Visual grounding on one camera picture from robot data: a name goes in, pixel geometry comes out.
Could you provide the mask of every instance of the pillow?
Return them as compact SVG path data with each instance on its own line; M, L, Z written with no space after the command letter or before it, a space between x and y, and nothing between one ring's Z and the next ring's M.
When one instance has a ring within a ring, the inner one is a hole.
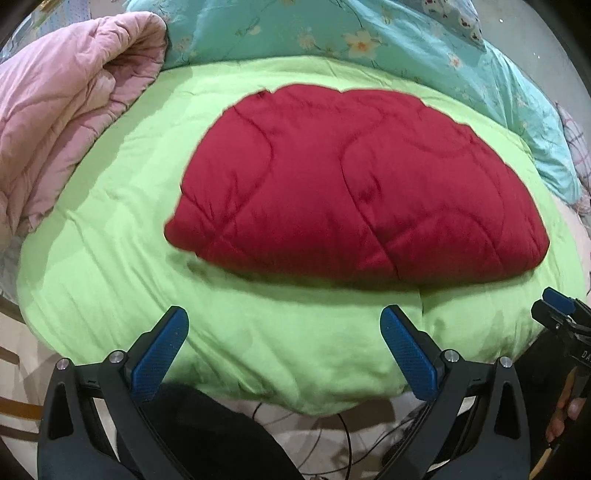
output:
M484 50L478 12L470 0L402 0L408 7L425 12L448 30Z
M399 92L248 96L203 138L181 191L167 240L231 270L486 282L532 270L550 246L499 155Z
M392 73L469 106L519 135L546 186L569 205L581 195L554 106L494 46L461 41L390 0L131 0L168 25L164 68L318 55Z
M559 104L556 104L556 109L564 128L564 137L569 145L574 169L583 187L587 192L591 192L591 155L589 155L589 146L585 140L583 128Z
M12 36L0 50L0 63L15 56L29 43L78 22L90 20L88 0L63 0L48 5L40 5L17 27Z

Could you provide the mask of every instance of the red comforter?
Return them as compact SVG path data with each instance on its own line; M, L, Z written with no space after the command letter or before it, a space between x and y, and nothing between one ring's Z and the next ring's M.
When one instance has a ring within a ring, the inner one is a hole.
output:
M248 96L203 138L181 190L166 238L233 270L491 281L536 267L550 243L493 149L398 92Z

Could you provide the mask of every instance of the black cable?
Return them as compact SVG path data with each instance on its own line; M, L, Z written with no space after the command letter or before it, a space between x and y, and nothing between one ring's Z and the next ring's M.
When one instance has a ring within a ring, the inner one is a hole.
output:
M310 452L308 453L308 455L306 455L306 458L304 458L300 464L297 466L298 471L300 471L300 468L302 467L302 465L305 465L306 462L308 460L310 460L310 457L312 456L312 454L314 453L314 451L316 450L316 447L318 447L318 444L320 442L320 439L322 438L322 432L324 430L320 429L320 431L318 432L318 437L316 438L316 441L314 442L314 445L312 446L312 448L310 449Z
M261 407L262 407L262 402L261 402L261 403L259 403L259 404L256 406L256 408L255 408L255 411L254 411L254 412L252 412L252 417L251 417L251 418L252 418L253 420L255 419L255 416L256 416L256 413L258 412L258 409L259 409L259 408L261 408Z
M408 425L409 423L412 423L412 422L414 422L414 419L412 419L412 420L409 420L409 421L406 421L405 423L401 423L400 425L398 425L397 427L393 428L393 429L392 429L392 430L390 430L389 432L386 432L386 433L384 433L384 434L383 434L383 435L382 435L382 436L381 436L381 437L380 437L380 438L379 438L379 439L378 439L378 440L377 440L377 441L374 443L374 445L373 445L373 446L372 446L372 447L371 447L371 448L370 448L370 449L369 449L367 452L365 452L365 454L364 454L364 455L363 455L361 458L359 458L359 459L355 460L355 461L354 461L354 462L351 464L351 467L352 467L353 465L357 465L358 463L361 463L361 462L363 462L363 461L364 461L364 460L365 460L365 459L366 459L366 458L367 458L369 455L371 455L371 452L373 452L373 451L374 451L374 450L375 450L375 449L378 447L378 445L379 445L380 443L382 443L382 442L383 442L383 441L384 441L386 438L388 438L390 435L392 435L393 433L395 433L395 432L396 432L398 429L400 429L400 428L402 428L402 427L404 427L404 426L406 426L406 425ZM343 470L346 470L347 468L349 468L349 467L348 467L348 466L344 466L344 467L342 467L342 468L337 468L337 469L335 469L335 470L331 470L331 471L329 471L329 472L318 472L318 473L302 473L302 472L300 472L300 474L301 474L301 475L304 475L304 476L330 475L331 473L337 473L337 472L341 472L341 471L343 471Z
M351 446L351 435L349 434L349 429L347 428L347 424L345 423L345 419L340 413L337 413L338 418L340 418L343 427L345 428L345 433L347 434L347 444L349 445L349 464L347 465L347 475L345 475L345 480L349 480L351 476L351 467L353 466L353 447Z

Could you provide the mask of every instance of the bolt head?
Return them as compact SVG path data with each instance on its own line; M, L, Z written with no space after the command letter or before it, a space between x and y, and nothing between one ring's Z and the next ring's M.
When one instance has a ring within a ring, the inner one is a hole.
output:
M499 359L499 363L505 368L511 368L513 366L513 360L511 360L508 356L502 356Z
M457 353L455 350L445 350L443 356L445 357L445 360L453 364L459 361L460 359L460 354Z
M125 354L121 350L116 350L109 355L109 362L118 364L123 360L124 356Z
M69 365L70 361L67 358L62 358L61 360L57 361L56 368L58 370L65 370L66 368L68 368Z

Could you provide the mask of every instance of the flower print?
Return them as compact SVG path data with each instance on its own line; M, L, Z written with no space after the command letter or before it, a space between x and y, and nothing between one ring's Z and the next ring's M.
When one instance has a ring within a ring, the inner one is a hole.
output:
M455 53L449 53L449 66L455 68L456 70L462 66L462 61L460 57L458 57Z
M249 28L246 33L248 33L249 35L258 35L259 33L261 33L261 26L260 25L254 25L254 27Z
M390 23L392 23L393 18L394 17L392 16L392 11L389 8L382 5L382 21L386 25L390 25Z
M187 48L189 48L189 46L191 45L191 40L192 40L192 38L191 38L191 37L188 37L188 36L187 36L187 37L183 37L183 38L181 38L181 39L178 41L178 43L176 43L176 44L174 45L174 47L173 47L173 48L174 48L176 51L181 51L181 52L182 52L182 51L185 51L185 50L187 50Z
M377 37L372 37L367 30L361 29L355 35L346 33L343 35L346 44L349 46L349 58L359 59L367 57L373 60L376 56L375 49L382 44Z
M519 108L523 108L523 107L527 106L527 103L525 103L525 100L523 100L523 97L521 95L515 96L515 102L517 103L517 106Z
M297 41L303 50L312 50L316 46L316 39L309 32L298 35Z
M331 45L327 45L324 47L324 55L327 57L338 58L340 56L340 52L334 49Z

